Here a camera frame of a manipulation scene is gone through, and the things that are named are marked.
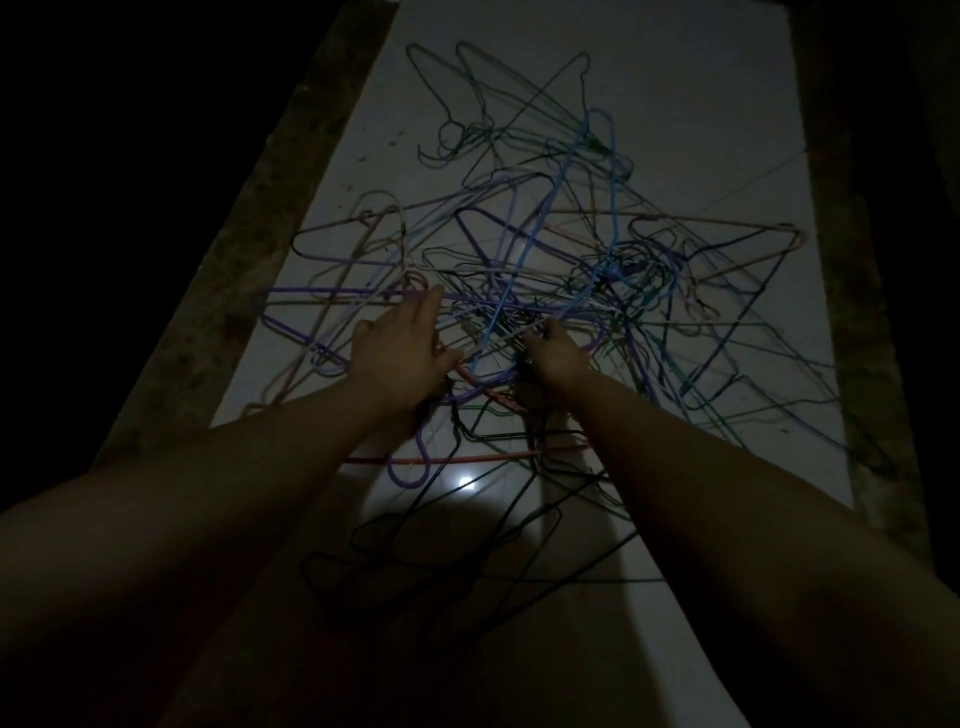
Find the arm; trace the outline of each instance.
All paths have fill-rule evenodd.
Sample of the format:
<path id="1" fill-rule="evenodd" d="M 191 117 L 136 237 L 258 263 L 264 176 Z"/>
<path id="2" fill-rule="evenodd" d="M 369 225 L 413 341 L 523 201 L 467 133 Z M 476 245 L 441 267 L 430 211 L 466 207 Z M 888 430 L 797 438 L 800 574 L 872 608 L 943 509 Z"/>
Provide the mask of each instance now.
<path id="1" fill-rule="evenodd" d="M 103 614 L 206 546 L 316 493 L 383 420 L 459 360 L 433 353 L 443 296 L 353 333 L 349 374 L 145 460 L 84 475 L 0 514 L 0 657 Z"/>
<path id="2" fill-rule="evenodd" d="M 748 718 L 956 724 L 943 584 L 816 488 L 591 371 L 557 322 L 527 344 Z"/>

